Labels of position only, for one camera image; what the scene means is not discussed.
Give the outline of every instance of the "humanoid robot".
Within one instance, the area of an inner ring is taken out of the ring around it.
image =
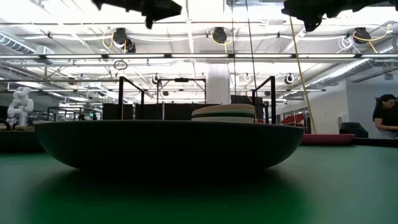
[[[33,100],[29,99],[28,94],[30,93],[30,88],[28,87],[18,87],[17,91],[14,92],[11,104],[7,110],[7,122],[10,126],[15,126],[16,118],[18,118],[18,125],[25,126],[27,122],[27,114],[33,111]]]

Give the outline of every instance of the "white pillar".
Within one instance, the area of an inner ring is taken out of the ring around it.
[[[206,91],[207,103],[228,105],[231,102],[229,90],[229,69],[227,64],[209,64]]]

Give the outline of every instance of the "white wall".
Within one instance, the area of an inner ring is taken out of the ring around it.
[[[359,122],[369,133],[369,138],[376,137],[376,128],[373,123],[373,111],[376,106],[376,97],[380,97],[384,94],[398,96],[397,82],[347,83],[349,121]]]
[[[324,92],[311,92],[310,98],[313,118],[318,134],[338,134],[338,117],[344,116],[348,121],[348,100],[346,82],[337,86],[327,86]],[[288,101],[287,105],[277,106],[277,114],[299,110],[307,107],[307,101]]]

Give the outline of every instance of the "woman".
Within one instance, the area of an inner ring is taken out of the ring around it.
[[[382,95],[373,113],[373,121],[377,128],[378,139],[395,139],[398,131],[398,118],[393,114],[395,97]]]

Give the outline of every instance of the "green plate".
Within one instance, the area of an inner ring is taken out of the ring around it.
[[[193,121],[68,121],[38,124],[43,148],[79,169],[253,170],[276,165],[303,129]]]

